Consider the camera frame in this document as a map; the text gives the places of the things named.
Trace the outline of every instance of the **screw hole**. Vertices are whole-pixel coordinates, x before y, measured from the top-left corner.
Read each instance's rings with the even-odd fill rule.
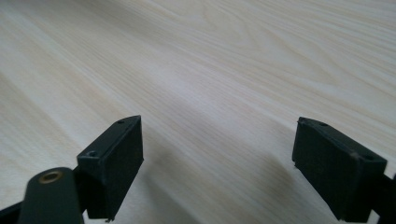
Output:
[[[87,153],[87,156],[95,157],[96,156],[96,152],[95,151],[90,151],[90,152]]]
[[[46,174],[40,176],[40,178],[38,179],[38,182],[40,182],[41,184],[49,184],[49,183],[57,181],[61,177],[62,177],[62,172],[52,171],[52,172],[49,172],[49,173],[46,173]]]

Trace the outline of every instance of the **black plastic part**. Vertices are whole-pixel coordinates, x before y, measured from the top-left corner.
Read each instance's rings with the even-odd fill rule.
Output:
[[[142,162],[140,116],[115,122],[78,155],[81,210],[113,220]]]
[[[21,203],[16,203],[0,211],[0,223],[16,224],[20,216]]]
[[[380,215],[378,224],[396,223],[396,176],[383,176],[378,183],[378,197],[373,209]]]
[[[292,159],[338,219],[367,222],[387,161],[333,127],[300,118]]]
[[[82,220],[72,170],[50,169],[29,181],[19,224],[79,224]]]

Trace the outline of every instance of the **wooden table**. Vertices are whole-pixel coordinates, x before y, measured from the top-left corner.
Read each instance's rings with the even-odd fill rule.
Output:
[[[0,207],[141,115],[114,223],[338,223],[291,161],[296,121],[393,175],[395,71],[394,1],[0,1]]]

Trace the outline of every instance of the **wood grain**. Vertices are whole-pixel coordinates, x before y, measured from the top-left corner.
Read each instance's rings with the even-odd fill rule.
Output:
[[[0,1],[0,207],[140,114],[115,223],[338,223],[293,168],[296,121],[393,175],[395,71],[393,1]]]

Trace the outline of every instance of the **black plastic block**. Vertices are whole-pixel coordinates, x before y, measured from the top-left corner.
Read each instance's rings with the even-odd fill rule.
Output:
[[[338,219],[367,222],[387,161],[333,127],[299,118],[292,159]]]
[[[121,119],[78,154],[80,199],[90,218],[114,219],[143,162],[140,116]]]

